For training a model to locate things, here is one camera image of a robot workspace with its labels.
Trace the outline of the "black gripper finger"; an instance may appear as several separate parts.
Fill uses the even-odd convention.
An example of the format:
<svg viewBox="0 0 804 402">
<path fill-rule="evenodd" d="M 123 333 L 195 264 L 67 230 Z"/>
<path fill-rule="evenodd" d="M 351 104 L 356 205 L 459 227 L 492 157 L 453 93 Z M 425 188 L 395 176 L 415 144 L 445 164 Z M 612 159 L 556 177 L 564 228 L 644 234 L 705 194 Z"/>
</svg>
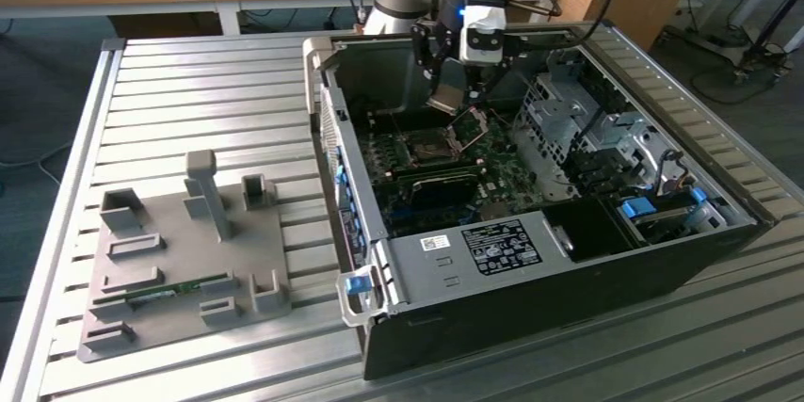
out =
<svg viewBox="0 0 804 402">
<path fill-rule="evenodd" d="M 423 70 L 429 86 L 436 87 L 440 81 L 440 70 L 436 68 L 436 60 L 431 49 L 429 28 L 424 24 L 419 22 L 412 24 L 411 39 L 416 64 Z"/>
<path fill-rule="evenodd" d="M 521 40 L 517 37 L 505 37 L 500 62 L 487 67 L 467 67 L 467 102 L 471 105 L 481 104 L 487 100 L 492 90 L 511 71 L 520 52 Z"/>
</svg>

